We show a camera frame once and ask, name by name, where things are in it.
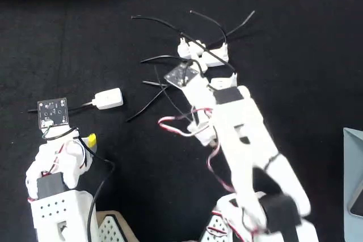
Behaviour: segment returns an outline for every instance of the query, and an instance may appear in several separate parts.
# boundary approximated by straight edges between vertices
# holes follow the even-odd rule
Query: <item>red and white wire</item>
[[[212,167],[212,165],[211,165],[211,163],[210,163],[210,161],[214,158],[214,157],[216,157],[219,153],[220,153],[220,150],[221,150],[221,143],[220,143],[220,141],[218,141],[218,145],[217,145],[217,147],[212,151],[212,153],[208,156],[208,158],[207,158],[207,160],[206,160],[206,165],[207,165],[207,167],[208,167],[208,169],[209,169],[209,171],[211,171],[211,173],[213,173],[214,174],[214,176],[216,177],[216,179],[220,182],[220,184],[224,187],[224,189],[226,189],[228,192],[232,192],[232,193],[234,193],[235,192],[235,190],[234,190],[234,188],[233,188],[233,186],[231,186],[231,185],[228,185],[227,183],[225,183],[224,181],[223,181],[223,179],[222,178],[220,178],[215,172],[214,172],[214,169],[213,169],[213,167]]]
[[[198,112],[198,111],[208,111],[208,112],[211,112],[212,109],[211,108],[201,108],[201,109],[194,109],[191,111],[191,114],[195,113],[195,112]],[[194,136],[200,132],[202,132],[203,130],[205,130],[206,128],[209,127],[209,124],[206,124],[205,126],[201,127],[199,130],[196,130],[192,133],[185,133],[181,130],[179,130],[178,128],[175,128],[175,127],[172,127],[172,126],[169,126],[169,125],[166,125],[164,124],[165,121],[172,121],[172,120],[181,120],[181,119],[184,119],[188,114],[184,114],[182,116],[165,116],[165,117],[162,117],[159,119],[158,121],[158,125],[163,128],[164,130],[167,130],[167,131],[170,131],[171,133],[176,133],[178,135],[181,135],[181,136],[184,136],[184,137],[191,137],[191,136]]]

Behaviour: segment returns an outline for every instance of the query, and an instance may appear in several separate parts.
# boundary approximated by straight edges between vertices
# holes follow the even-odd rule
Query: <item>white connector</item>
[[[92,105],[100,110],[121,106],[123,103],[123,96],[119,88],[97,93],[95,98],[92,99]]]
[[[215,55],[217,55],[222,60],[228,62],[228,45],[226,43],[223,43],[223,45],[220,48],[212,49],[211,52]],[[200,58],[200,61],[205,63],[208,67],[214,67],[214,66],[221,66],[224,65],[221,61],[210,55],[208,52],[203,52],[202,57]]]
[[[202,44],[202,42],[200,40],[197,40],[197,42],[205,47],[205,44]],[[202,55],[202,53],[204,51],[203,48],[201,48],[194,42],[189,42],[189,50],[192,55],[194,53],[194,54],[198,55],[199,57]]]
[[[185,41],[185,38],[180,38],[180,44],[178,45],[178,54],[181,58],[190,59],[191,52],[189,51],[189,46]]]

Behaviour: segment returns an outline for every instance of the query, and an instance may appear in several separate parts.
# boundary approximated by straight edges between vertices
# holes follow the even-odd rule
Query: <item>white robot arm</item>
[[[78,129],[69,126],[65,98],[40,101],[38,116],[47,142],[39,147],[26,172],[38,242],[89,242],[90,236],[97,242],[93,197],[75,190],[79,176],[91,167],[90,151],[96,152],[96,136],[80,138]]]
[[[204,62],[203,54],[193,53],[191,46],[189,52],[201,67],[209,66]],[[215,66],[219,60],[208,59],[208,62],[214,63]],[[198,68],[181,63],[164,78],[183,91],[192,109],[212,110],[212,114],[197,111],[198,121],[194,118],[188,130],[204,146],[217,142],[216,150],[223,150],[231,170],[235,193],[218,201],[217,211],[214,211],[213,216],[221,217],[226,227],[233,230],[231,233],[235,231],[246,242],[282,242],[289,237],[292,237],[294,242],[318,241],[314,226],[302,219],[310,213],[309,199],[288,160],[279,153],[273,143],[264,126],[263,116],[247,87],[237,86],[236,73],[229,78],[212,79],[209,83],[198,72],[201,72]],[[267,202],[267,197],[260,198],[264,193],[254,191],[252,170],[255,167],[264,170],[279,184],[282,194],[278,198],[269,199]],[[236,200],[234,205],[230,202],[232,199]],[[286,235],[286,225],[290,225],[291,222],[284,222],[276,214],[271,214],[279,209],[283,211],[284,207],[290,212],[295,234]],[[288,215],[289,213],[281,214],[285,218],[288,218]],[[228,232],[223,233],[223,230],[215,229],[214,225],[216,224],[208,225],[201,241],[207,241],[209,237],[215,239],[228,235]]]

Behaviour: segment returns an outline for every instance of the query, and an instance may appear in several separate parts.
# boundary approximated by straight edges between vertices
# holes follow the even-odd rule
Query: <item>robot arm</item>
[[[220,216],[224,221],[229,222],[233,226],[230,228],[236,230],[245,240],[254,238],[254,241],[284,241],[280,227],[273,230],[273,233],[265,233],[270,229],[271,216],[268,216],[265,207],[261,205],[261,199],[252,186],[252,170],[258,167],[279,184],[283,193],[280,199],[286,201],[282,205],[292,203],[289,209],[295,210],[296,224],[293,228],[296,229],[296,241],[318,241],[314,226],[301,219],[310,213],[309,199],[291,165],[273,143],[249,90],[245,86],[237,87],[237,75],[212,79],[209,83],[199,75],[185,73],[189,78],[184,86],[180,76],[178,77],[180,74],[176,67],[165,79],[183,91],[192,108],[213,109],[211,116],[198,111],[199,121],[191,122],[188,130],[196,133],[209,124],[209,128],[195,136],[204,146],[217,141],[231,170],[235,190],[233,197],[237,207],[230,202],[224,205],[223,201],[219,202],[217,208],[221,210]],[[275,226],[282,226],[283,220],[274,218],[274,223]]]

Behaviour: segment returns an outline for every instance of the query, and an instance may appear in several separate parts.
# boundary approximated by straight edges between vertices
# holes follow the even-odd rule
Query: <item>white plastic base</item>
[[[88,242],[87,217],[91,202],[90,193],[76,190],[31,202],[38,242]],[[92,242],[99,242],[95,209],[91,236]]]
[[[125,242],[125,239],[112,216],[106,216],[98,228],[99,242]]]

